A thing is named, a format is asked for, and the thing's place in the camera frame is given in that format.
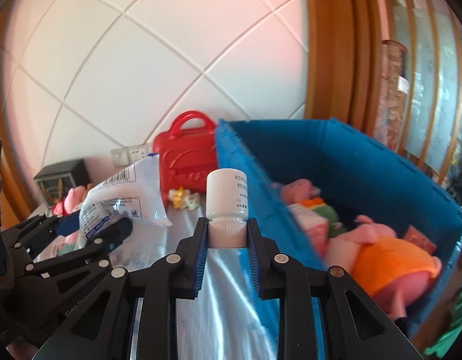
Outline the white plastic wipes packet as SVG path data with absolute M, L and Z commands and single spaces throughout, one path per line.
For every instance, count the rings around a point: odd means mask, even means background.
M 90 242 L 120 219 L 168 228 L 160 191 L 159 155 L 149 154 L 92 188 L 80 209 L 80 231 Z

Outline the pig plush orange dress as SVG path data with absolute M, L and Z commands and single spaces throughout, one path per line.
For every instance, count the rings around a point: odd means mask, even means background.
M 342 267 L 391 320 L 401 320 L 435 282 L 442 262 L 388 225 L 365 215 L 356 222 L 356 228 L 328 241 L 326 266 Z

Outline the white medicine bottle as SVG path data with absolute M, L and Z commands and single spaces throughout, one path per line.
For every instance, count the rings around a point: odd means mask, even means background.
M 245 173 L 221 168 L 207 176 L 208 247 L 247 247 L 248 191 Z

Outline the pig plush red dress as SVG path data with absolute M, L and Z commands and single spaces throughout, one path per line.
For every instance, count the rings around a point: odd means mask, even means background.
M 71 188 L 66 197 L 53 206 L 53 214 L 66 216 L 78 211 L 92 188 L 93 184 Z

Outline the dark gift box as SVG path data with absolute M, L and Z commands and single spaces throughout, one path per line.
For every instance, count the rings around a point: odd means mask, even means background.
M 66 197 L 71 188 L 91 183 L 88 170 L 82 159 L 74 159 L 44 166 L 35 176 L 34 182 L 47 207 L 54 206 Z

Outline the small yellow white figurines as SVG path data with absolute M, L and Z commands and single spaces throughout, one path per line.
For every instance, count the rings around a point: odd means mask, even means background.
M 199 193 L 191 193 L 189 189 L 180 187 L 168 191 L 168 200 L 175 210 L 196 210 L 201 205 Z

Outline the red plastic toy suitcase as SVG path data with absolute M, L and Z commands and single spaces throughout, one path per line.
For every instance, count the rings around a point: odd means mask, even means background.
M 217 169 L 215 122 L 200 111 L 185 111 L 171 127 L 159 133 L 152 152 L 159 155 L 160 190 L 167 198 L 172 189 L 204 194 L 207 176 Z

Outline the small pink tissue pack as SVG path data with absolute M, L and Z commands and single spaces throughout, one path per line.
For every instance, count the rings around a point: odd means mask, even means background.
M 430 255 L 433 255 L 437 249 L 437 246 L 425 234 L 412 225 L 409 225 L 403 239 L 425 250 Z

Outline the pig plush green shirt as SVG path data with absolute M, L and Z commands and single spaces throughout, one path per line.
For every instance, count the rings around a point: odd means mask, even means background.
M 273 183 L 272 186 L 286 205 L 300 204 L 327 219 L 330 238 L 348 230 L 341 222 L 336 210 L 321 198 L 320 189 L 314 186 L 310 180 L 298 179 L 289 184 Z

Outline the blue plastic crate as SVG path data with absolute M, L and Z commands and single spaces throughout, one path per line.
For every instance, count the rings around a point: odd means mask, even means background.
M 215 130 L 222 168 L 247 175 L 249 215 L 263 236 L 303 265 L 321 268 L 287 207 L 273 188 L 310 180 L 345 224 L 357 215 L 403 235 L 415 227 L 437 247 L 443 270 L 436 284 L 407 311 L 418 332 L 444 290 L 462 248 L 462 207 L 409 161 L 337 119 L 221 120 Z

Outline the white wall socket panel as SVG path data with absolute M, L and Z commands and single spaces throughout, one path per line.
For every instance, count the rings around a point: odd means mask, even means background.
M 111 150 L 111 161 L 115 168 L 127 167 L 150 153 L 150 145 L 134 145 Z

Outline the wooden door frame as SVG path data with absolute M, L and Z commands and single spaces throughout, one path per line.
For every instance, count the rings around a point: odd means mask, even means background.
M 308 82 L 304 116 L 335 118 L 372 135 L 382 73 L 378 0 L 306 0 Z

